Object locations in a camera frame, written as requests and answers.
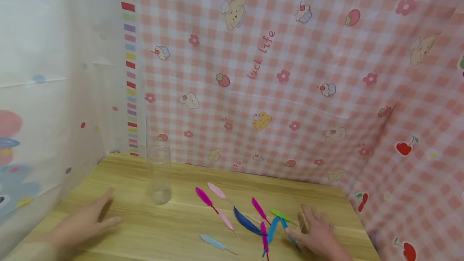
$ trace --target blue cartoon character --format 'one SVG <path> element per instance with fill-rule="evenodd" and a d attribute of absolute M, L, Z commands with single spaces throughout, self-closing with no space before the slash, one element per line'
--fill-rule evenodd
<path fill-rule="evenodd" d="M 39 194 L 40 184 L 24 182 L 30 171 L 31 167 L 24 164 L 0 168 L 0 225 L 11 217 L 17 208 L 27 205 Z"/>

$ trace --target hand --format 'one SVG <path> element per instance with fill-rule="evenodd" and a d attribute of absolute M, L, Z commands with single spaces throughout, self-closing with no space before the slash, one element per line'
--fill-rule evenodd
<path fill-rule="evenodd" d="M 326 214 L 318 214 L 315 208 L 309 211 L 305 204 L 302 204 L 304 215 L 309 224 L 309 233 L 303 234 L 293 228 L 287 228 L 287 234 L 303 243 L 308 249 L 318 255 L 325 256 L 332 261 L 352 261 L 351 257 L 342 248 L 341 243 L 335 235 L 333 224 L 327 222 Z"/>
<path fill-rule="evenodd" d="M 122 222 L 120 217 L 99 221 L 103 218 L 102 210 L 109 203 L 114 189 L 110 188 L 103 196 L 88 203 L 77 212 L 65 218 L 52 231 L 45 234 L 42 240 L 57 249 L 69 249 L 92 237 L 96 237 Z"/>

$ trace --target light blue feather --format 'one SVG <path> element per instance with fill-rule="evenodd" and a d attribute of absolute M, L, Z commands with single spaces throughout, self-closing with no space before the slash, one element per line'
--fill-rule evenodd
<path fill-rule="evenodd" d="M 289 225 L 287 224 L 287 221 L 285 221 L 284 219 L 280 218 L 280 222 L 282 223 L 282 226 L 284 227 L 284 229 L 286 229 L 286 228 L 289 227 Z M 289 238 L 290 238 L 290 241 L 293 242 L 293 243 L 295 244 L 296 249 L 301 253 L 301 250 L 300 250 L 300 248 L 298 247 L 298 245 L 297 245 L 295 239 L 291 238 L 290 236 L 289 236 Z"/>
<path fill-rule="evenodd" d="M 210 244 L 210 245 L 213 245 L 214 247 L 216 247 L 217 249 L 220 249 L 220 250 L 225 250 L 226 249 L 226 246 L 222 245 L 221 243 L 219 243 L 218 241 L 214 240 L 213 238 L 211 238 L 210 236 L 207 236 L 207 235 L 200 235 L 200 238 L 205 241 L 206 243 Z"/>
<path fill-rule="evenodd" d="M 264 255 L 266 255 L 266 250 L 269 247 L 269 243 L 271 243 L 272 240 L 274 240 L 274 233 L 276 232 L 276 228 L 277 228 L 277 225 L 279 224 L 279 221 L 280 221 L 279 217 L 275 217 L 272 220 L 271 227 L 269 228 L 269 231 L 267 233 L 267 246 L 264 249 L 263 257 L 264 257 Z"/>

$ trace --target magenta feather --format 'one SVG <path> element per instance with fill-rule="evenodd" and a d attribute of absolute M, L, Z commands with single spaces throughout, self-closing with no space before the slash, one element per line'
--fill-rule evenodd
<path fill-rule="evenodd" d="M 251 199 L 251 203 L 253 203 L 253 206 L 255 207 L 255 209 L 258 211 L 259 215 L 265 219 L 269 225 L 271 225 L 271 223 L 268 221 L 267 219 L 267 216 L 266 214 L 264 213 L 263 209 L 261 208 L 261 206 L 259 205 L 259 203 L 256 201 L 255 198 L 252 198 Z"/>
<path fill-rule="evenodd" d="M 263 233 L 262 238 L 263 238 L 263 248 L 266 249 L 266 255 L 267 259 L 269 261 L 269 246 L 267 245 L 267 231 L 266 231 L 266 224 L 264 222 L 261 222 L 261 232 Z"/>
<path fill-rule="evenodd" d="M 212 207 L 214 209 L 214 211 L 219 215 L 219 212 L 218 210 L 216 210 L 216 208 L 214 208 L 213 206 L 213 202 L 208 198 L 208 195 L 202 191 L 200 188 L 196 187 L 195 188 L 198 196 L 201 198 L 201 200 L 209 207 Z"/>

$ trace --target sleeve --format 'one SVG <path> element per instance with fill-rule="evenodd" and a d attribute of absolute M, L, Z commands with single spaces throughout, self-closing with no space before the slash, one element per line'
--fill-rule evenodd
<path fill-rule="evenodd" d="M 55 261 L 57 255 L 57 249 L 49 243 L 26 243 L 16 248 L 4 261 Z"/>

